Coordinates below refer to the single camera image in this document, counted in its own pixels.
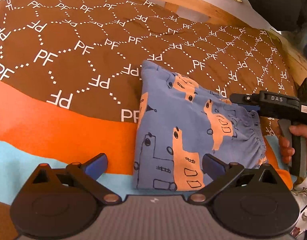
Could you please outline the person's right hand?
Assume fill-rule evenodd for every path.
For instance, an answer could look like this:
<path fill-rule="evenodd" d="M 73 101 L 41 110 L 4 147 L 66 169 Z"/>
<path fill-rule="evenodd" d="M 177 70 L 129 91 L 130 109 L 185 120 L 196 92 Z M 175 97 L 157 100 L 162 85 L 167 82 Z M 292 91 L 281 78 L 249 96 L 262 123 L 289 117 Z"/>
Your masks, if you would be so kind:
<path fill-rule="evenodd" d="M 307 126 L 306 125 L 303 125 L 303 124 L 299 124 L 296 126 L 292 125 L 289 127 L 289 130 L 293 135 L 304 137 L 306 139 L 306 144 L 307 144 Z M 294 155 L 295 153 L 295 149 L 291 147 L 290 142 L 284 136 L 282 136 L 281 129 L 277 130 L 276 135 L 279 141 L 280 154 L 282 156 L 282 161 L 288 164 L 292 159 L 292 155 Z"/>

